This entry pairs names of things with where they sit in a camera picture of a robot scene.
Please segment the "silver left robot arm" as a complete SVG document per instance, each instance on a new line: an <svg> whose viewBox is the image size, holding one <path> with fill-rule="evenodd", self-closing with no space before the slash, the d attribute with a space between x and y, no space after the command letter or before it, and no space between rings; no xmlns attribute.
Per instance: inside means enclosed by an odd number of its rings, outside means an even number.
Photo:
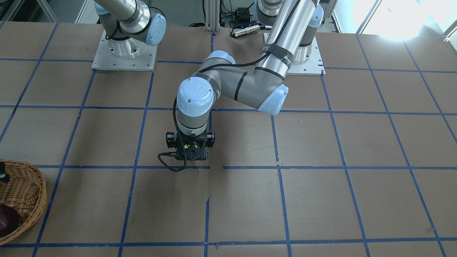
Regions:
<svg viewBox="0 0 457 257"><path fill-rule="evenodd" d="M176 133L165 141L174 152L159 153L180 161L206 160L215 143L207 131L213 105L227 97L269 115L277 115L288 94L285 77L302 46L313 15L319 15L318 0L257 0L255 17L272 26L258 60L237 64L225 51L212 52L191 77L179 85L173 106Z"/></svg>

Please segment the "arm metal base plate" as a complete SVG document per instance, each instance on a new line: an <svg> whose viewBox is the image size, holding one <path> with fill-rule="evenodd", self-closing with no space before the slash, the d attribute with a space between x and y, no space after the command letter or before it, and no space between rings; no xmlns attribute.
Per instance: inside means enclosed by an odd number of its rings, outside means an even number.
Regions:
<svg viewBox="0 0 457 257"><path fill-rule="evenodd" d="M157 46L135 39L108 40L103 31L92 68L99 71L154 71Z"/></svg>
<svg viewBox="0 0 457 257"><path fill-rule="evenodd" d="M287 73L283 72L281 67L274 67L273 71L281 70L279 75L286 77L287 75L316 75L320 76L325 74L324 65L322 62L321 53L318 47L316 32L312 29L311 33L306 32L306 39L309 40L308 35L313 35L313 41L307 46L298 46L294 54L294 62Z"/></svg>

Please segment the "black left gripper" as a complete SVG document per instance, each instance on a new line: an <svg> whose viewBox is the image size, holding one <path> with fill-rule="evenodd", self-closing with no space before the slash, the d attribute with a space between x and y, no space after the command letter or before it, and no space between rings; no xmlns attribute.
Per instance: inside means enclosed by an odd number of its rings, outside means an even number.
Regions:
<svg viewBox="0 0 457 257"><path fill-rule="evenodd" d="M191 137L185 134L181 135L183 145L179 142L178 135L173 132L167 132L165 141L168 148L175 148L175 152L166 152L166 156L174 157L176 160L184 161L203 161L210 157L207 150L212 148L216 138L214 132L203 132L201 135Z"/></svg>

